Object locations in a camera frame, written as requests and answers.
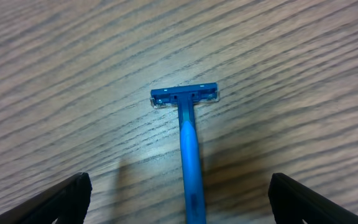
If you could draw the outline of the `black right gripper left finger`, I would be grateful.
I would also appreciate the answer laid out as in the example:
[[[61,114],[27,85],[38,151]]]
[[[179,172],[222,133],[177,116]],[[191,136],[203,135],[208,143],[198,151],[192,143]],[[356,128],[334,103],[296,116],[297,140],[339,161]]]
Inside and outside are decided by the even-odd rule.
[[[83,224],[91,192],[88,173],[77,173],[0,214],[0,224]]]

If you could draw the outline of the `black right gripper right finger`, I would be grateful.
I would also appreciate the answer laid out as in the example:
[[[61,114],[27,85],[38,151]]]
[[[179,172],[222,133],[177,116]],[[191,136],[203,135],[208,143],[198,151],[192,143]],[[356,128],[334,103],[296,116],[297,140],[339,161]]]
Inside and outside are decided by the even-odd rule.
[[[272,174],[268,199],[277,224],[358,224],[358,215],[283,173]]]

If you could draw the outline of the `blue disposable razor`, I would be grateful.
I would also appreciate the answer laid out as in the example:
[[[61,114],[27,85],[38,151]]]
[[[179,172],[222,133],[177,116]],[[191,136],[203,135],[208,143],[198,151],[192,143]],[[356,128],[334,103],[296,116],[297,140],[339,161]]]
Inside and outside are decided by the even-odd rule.
[[[185,196],[186,222],[206,224],[200,151],[194,105],[219,100],[217,83],[176,86],[150,91],[153,107],[176,106],[180,129],[180,152]]]

